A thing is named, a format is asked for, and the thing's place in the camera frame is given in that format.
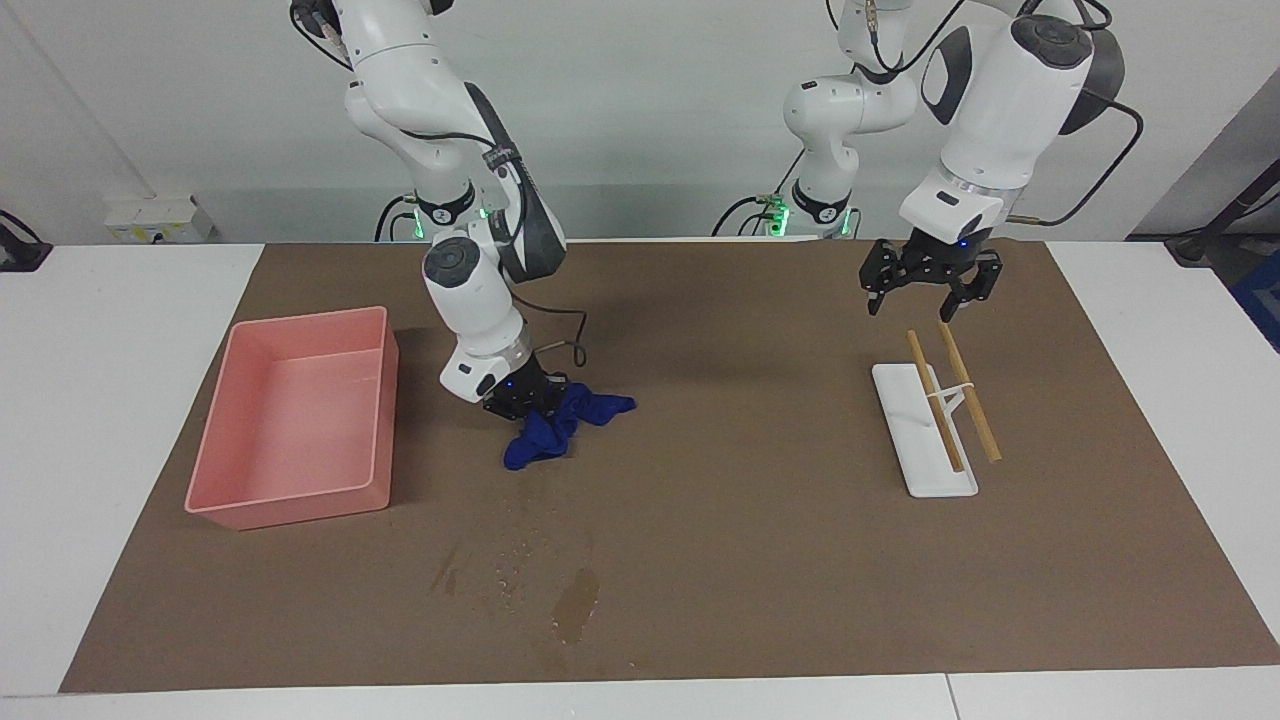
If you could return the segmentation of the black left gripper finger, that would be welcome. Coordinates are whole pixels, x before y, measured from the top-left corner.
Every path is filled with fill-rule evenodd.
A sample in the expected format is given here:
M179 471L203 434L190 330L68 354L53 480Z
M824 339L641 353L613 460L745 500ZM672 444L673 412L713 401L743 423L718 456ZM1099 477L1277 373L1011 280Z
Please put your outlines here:
M969 270L973 270L969 281L964 281L960 272L948 270L950 291L940 307L942 323L950 323L968 304L986 301L993 292L1002 269L1004 261L998 252L979 252L975 263L969 266Z
M902 287L901 256L890 240L877 240L861 264L861 287L867 310L876 316L887 295Z

